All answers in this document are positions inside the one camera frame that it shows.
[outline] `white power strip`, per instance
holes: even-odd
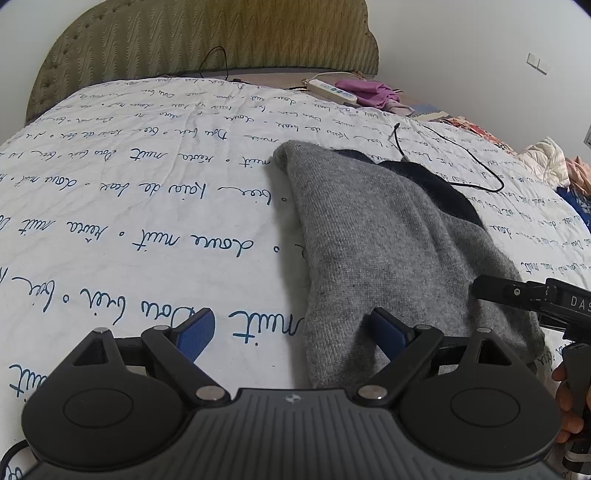
[[[343,105],[345,102],[357,103],[357,97],[352,93],[333,87],[319,79],[310,80],[306,85],[306,89],[340,105]]]

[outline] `cord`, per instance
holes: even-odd
[[[8,468],[8,464],[10,463],[10,460],[12,460],[12,458],[18,452],[20,452],[21,450],[24,450],[28,446],[29,446],[29,442],[26,440],[22,440],[18,443],[15,443],[7,450],[7,452],[2,457],[2,460],[0,460],[0,480],[3,480],[5,478],[6,469]]]
[[[205,55],[205,58],[203,59],[203,61],[201,62],[201,64],[199,65],[199,76],[201,78],[203,78],[203,73],[201,73],[201,67],[203,67],[203,64],[206,62],[206,60],[209,58],[209,56],[216,51],[217,49],[221,48],[222,52],[223,52],[223,61],[226,64],[226,80],[228,79],[228,77],[230,76],[230,71],[228,70],[228,55],[226,54],[226,49],[224,47],[222,47],[221,45],[218,45],[217,47],[213,47],[210,51],[207,52],[207,55]]]
[[[405,155],[405,153],[402,151],[402,148],[400,147],[400,142],[398,142],[398,134],[396,132],[396,130],[398,130],[398,127],[400,127],[400,122],[397,123],[396,125],[394,125],[394,130],[392,131],[392,133],[390,134],[390,136],[388,137],[388,140],[390,140],[392,138],[392,136],[394,136],[394,140],[396,140],[396,148],[398,149],[398,151],[400,152],[400,154],[402,155],[402,160],[403,161],[409,161],[408,157]],[[499,183],[501,184],[501,186],[495,190],[491,190],[489,188],[483,187],[481,185],[474,185],[472,183],[456,183],[454,181],[448,181],[449,185],[456,185],[458,187],[469,187],[471,189],[477,189],[477,190],[484,190],[485,192],[490,192],[490,193],[498,193],[500,192],[502,189],[505,188],[505,183],[501,180],[501,178],[495,173],[493,172],[490,168],[488,168],[486,165],[484,165],[484,163],[482,163],[480,160],[478,160],[470,150],[468,150],[466,147],[463,147],[462,145],[459,145],[457,143],[455,143],[453,140],[450,140],[449,138],[444,137],[442,134],[436,132],[434,129],[428,127],[427,125],[422,125],[422,127],[426,128],[427,130],[430,130],[431,132],[433,132],[434,134],[436,134],[438,137],[448,141],[449,143],[454,144],[457,147],[460,147],[464,150],[466,150],[468,152],[468,154],[474,159],[475,162],[477,162],[479,165],[481,165],[482,167],[484,167],[489,173],[491,173],[494,178],[496,178]]]

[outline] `gray knit fabric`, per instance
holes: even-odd
[[[487,326],[525,362],[542,352],[533,314],[468,293],[480,274],[520,280],[482,228],[443,213],[412,181],[317,145],[287,142],[274,160],[290,179],[306,244],[314,387],[355,388],[387,363],[360,329],[378,306],[451,336]]]

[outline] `pink towel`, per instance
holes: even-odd
[[[388,85],[381,82],[339,80],[335,86],[356,95],[358,104],[380,110],[389,100],[400,101],[400,97]]]
[[[591,197],[591,166],[577,155],[572,160],[566,159],[566,169],[569,171],[570,184],[585,196]]]

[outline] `headboard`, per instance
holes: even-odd
[[[108,0],[52,46],[27,122],[89,85],[196,72],[217,45],[225,48],[229,69],[378,71],[364,0]],[[204,71],[222,68],[219,51],[203,65]]]

